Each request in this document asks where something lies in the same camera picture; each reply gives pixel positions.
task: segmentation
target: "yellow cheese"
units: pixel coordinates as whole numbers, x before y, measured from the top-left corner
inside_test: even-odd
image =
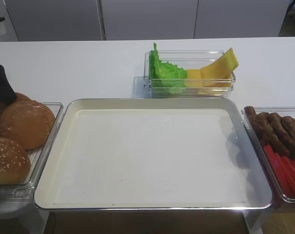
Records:
[[[214,63],[201,69],[203,79],[223,79],[230,75],[239,62],[236,59],[233,48],[230,48]]]
[[[228,88],[231,86],[231,82],[222,83],[219,81],[220,79],[232,79],[231,74],[238,65],[233,48],[230,48],[214,63],[202,69],[187,70],[185,84],[190,88]]]
[[[185,84],[190,88],[201,88],[203,86],[202,74],[200,69],[187,70]]]
[[[203,91],[203,90],[198,91],[199,95],[217,95],[222,93],[223,91]]]

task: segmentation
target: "white cabinet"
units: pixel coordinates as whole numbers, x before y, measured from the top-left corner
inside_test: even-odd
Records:
[[[5,0],[20,41],[102,40],[98,0]]]
[[[194,38],[277,37],[289,0],[199,0]]]
[[[198,0],[101,0],[107,40],[192,39]]]

